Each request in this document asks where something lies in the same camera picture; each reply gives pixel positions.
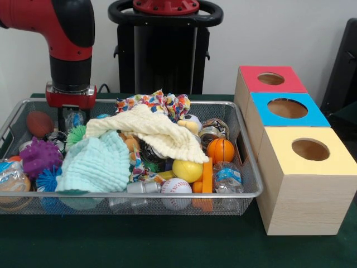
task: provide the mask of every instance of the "metal mesh basket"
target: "metal mesh basket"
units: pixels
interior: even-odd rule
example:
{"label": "metal mesh basket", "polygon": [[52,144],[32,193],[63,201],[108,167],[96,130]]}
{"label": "metal mesh basket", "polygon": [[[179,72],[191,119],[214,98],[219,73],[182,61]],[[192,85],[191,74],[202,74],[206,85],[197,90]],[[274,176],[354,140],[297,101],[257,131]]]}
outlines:
{"label": "metal mesh basket", "polygon": [[[114,114],[114,102],[97,100],[91,116],[95,118],[103,113]],[[44,99],[20,102],[0,130],[4,158],[18,155],[19,146],[32,138],[26,127],[26,117],[32,111],[43,111],[56,121],[57,109],[50,108]],[[190,113],[197,115],[201,121],[219,118],[229,126],[229,140],[236,144],[237,152],[233,162],[241,172],[243,193],[61,195],[0,192],[0,214],[242,215],[252,199],[262,192],[263,186],[240,110],[232,102],[191,102]],[[164,203],[171,200],[187,207],[183,210],[170,210]]]}

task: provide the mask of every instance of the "wooden box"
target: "wooden box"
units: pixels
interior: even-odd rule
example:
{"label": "wooden box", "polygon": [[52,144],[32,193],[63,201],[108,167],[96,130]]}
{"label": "wooden box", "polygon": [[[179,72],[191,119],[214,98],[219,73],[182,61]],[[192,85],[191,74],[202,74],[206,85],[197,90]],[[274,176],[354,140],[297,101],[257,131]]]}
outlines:
{"label": "wooden box", "polygon": [[264,126],[330,126],[307,93],[251,93],[250,96],[245,125],[256,159]]}
{"label": "wooden box", "polygon": [[357,164],[331,128],[266,127],[257,198],[268,235],[335,235],[357,190]]}
{"label": "wooden box", "polygon": [[245,118],[251,92],[307,93],[290,66],[240,66],[234,103]]}

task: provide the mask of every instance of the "cream towel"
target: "cream towel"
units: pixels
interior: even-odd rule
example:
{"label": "cream towel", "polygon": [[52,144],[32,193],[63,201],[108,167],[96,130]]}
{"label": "cream towel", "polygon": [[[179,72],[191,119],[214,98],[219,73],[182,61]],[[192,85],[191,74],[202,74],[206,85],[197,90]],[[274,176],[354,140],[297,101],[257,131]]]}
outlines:
{"label": "cream towel", "polygon": [[195,136],[185,127],[172,123],[164,114],[153,113],[145,104],[130,111],[87,123],[85,138],[99,137],[108,130],[121,130],[125,135],[136,135],[161,155],[172,159],[208,162]]}

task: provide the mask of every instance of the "black cable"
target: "black cable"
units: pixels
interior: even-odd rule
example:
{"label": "black cable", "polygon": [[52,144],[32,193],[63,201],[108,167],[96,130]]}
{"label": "black cable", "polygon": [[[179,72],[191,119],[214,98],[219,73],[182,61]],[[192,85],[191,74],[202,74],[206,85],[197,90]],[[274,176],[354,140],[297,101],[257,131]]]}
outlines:
{"label": "black cable", "polygon": [[107,92],[110,93],[110,89],[109,89],[108,85],[105,84],[105,83],[100,86],[98,93],[101,93],[101,92],[102,92],[102,89],[103,89],[104,87],[107,89]]}

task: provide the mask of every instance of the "light blue towel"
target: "light blue towel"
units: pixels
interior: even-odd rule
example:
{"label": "light blue towel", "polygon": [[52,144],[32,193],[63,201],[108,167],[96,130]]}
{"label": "light blue towel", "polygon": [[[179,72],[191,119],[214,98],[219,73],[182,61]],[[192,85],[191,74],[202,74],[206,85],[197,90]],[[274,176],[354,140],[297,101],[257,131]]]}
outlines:
{"label": "light blue towel", "polygon": [[56,192],[122,192],[129,182],[129,150],[116,131],[86,138],[67,153]]}

